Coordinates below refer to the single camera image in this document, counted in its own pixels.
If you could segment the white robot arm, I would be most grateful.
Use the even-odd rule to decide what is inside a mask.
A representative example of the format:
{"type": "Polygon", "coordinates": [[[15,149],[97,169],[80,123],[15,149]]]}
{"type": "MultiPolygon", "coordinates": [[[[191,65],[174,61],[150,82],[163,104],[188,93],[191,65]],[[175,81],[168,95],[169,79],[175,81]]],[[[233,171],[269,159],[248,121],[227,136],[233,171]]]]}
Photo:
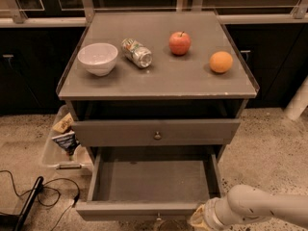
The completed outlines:
{"type": "Polygon", "coordinates": [[[277,218],[308,228],[308,196],[273,194],[248,185],[236,185],[225,196],[200,205],[190,218],[197,231],[223,231],[234,224],[277,218]]]}

